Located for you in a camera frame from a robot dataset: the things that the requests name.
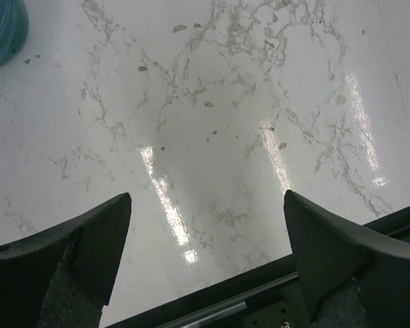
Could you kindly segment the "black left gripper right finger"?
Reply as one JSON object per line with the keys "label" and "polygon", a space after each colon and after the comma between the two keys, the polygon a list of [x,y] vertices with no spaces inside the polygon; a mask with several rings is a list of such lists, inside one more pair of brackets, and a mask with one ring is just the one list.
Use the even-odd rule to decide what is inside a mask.
{"label": "black left gripper right finger", "polygon": [[311,322],[410,327],[410,206],[359,225],[288,190],[284,216]]}

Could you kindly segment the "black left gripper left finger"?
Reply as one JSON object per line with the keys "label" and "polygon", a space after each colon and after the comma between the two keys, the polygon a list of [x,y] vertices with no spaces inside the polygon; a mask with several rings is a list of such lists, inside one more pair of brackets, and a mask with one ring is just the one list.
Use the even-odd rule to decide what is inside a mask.
{"label": "black left gripper left finger", "polygon": [[98,327],[131,220],[129,193],[0,245],[0,327]]}

